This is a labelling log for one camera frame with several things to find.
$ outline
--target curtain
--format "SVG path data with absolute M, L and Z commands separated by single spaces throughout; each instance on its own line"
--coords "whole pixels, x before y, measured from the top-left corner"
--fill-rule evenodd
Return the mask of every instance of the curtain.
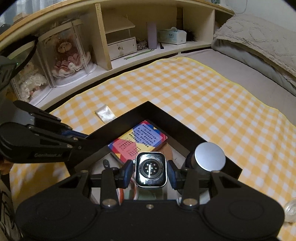
M 62 1 L 65 0 L 18 0 L 0 16 L 0 26 L 4 23 L 12 24 L 13 18 L 21 12 L 32 14 Z

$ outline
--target checkered tablecloth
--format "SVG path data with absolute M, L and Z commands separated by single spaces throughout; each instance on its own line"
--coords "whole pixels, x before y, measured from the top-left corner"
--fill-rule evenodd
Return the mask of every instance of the checkered tablecloth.
M 120 116 L 147 100 L 219 145 L 243 169 L 241 182 L 283 206 L 296 198 L 296 127 L 277 109 L 192 59 L 158 60 L 124 73 L 75 96 L 52 114 L 90 134 L 103 125 L 94 113 L 102 105 Z M 46 180 L 52 174 L 54 180 Z M 15 165 L 12 194 L 22 200 L 28 187 L 31 195 L 32 186 L 46 186 L 65 176 L 62 164 Z M 295 240 L 296 225 L 283 226 L 279 237 Z

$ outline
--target white drawer box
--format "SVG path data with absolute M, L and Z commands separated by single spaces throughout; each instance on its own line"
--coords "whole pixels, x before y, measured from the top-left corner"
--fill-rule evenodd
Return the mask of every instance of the white drawer box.
M 108 44 L 110 59 L 117 59 L 125 55 L 137 52 L 136 38 L 124 39 Z

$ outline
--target black brush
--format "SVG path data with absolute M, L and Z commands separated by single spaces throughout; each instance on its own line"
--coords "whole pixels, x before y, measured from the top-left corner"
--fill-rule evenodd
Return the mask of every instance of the black brush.
M 193 31 L 190 31 L 188 29 L 184 29 L 184 31 L 187 33 L 186 42 L 196 41 L 196 36 L 195 36 L 195 33 Z

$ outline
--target white wall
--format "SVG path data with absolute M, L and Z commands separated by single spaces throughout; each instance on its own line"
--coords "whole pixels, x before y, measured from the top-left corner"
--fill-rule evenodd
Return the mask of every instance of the white wall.
M 242 12 L 247 0 L 223 0 L 234 12 Z M 296 11 L 284 0 L 248 0 L 246 12 L 296 32 Z

